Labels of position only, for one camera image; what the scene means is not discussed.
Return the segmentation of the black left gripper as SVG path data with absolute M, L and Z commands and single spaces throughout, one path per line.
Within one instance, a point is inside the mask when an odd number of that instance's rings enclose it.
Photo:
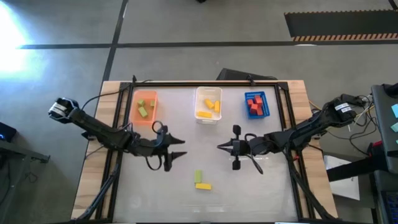
M 184 144 L 185 141 L 173 137 L 168 132 L 168 127 L 165 125 L 161 125 L 160 128 L 155 131 L 152 129 L 157 138 L 154 140 L 148 139 L 140 139 L 139 140 L 139 147 L 138 147 L 138 154 L 140 156 L 145 157 L 146 164 L 150 170 L 156 171 L 159 170 L 161 166 L 164 167 L 164 171 L 169 172 L 172 168 L 172 161 L 178 157 L 184 156 L 187 152 L 171 152 L 169 153 L 169 146 L 171 144 Z M 158 157 L 159 159 L 159 166 L 154 168 L 151 166 L 149 162 L 149 157 Z

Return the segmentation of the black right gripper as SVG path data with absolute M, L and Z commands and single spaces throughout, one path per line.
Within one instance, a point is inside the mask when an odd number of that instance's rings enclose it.
M 239 139 L 241 135 L 241 127 L 239 125 L 233 125 L 233 133 L 235 134 L 235 138 L 226 143 L 219 144 L 217 148 L 231 153 L 234 157 L 234 161 L 232 162 L 233 170 L 240 170 L 241 161 L 239 160 L 239 156 L 246 156 L 249 152 L 249 146 L 246 141 Z

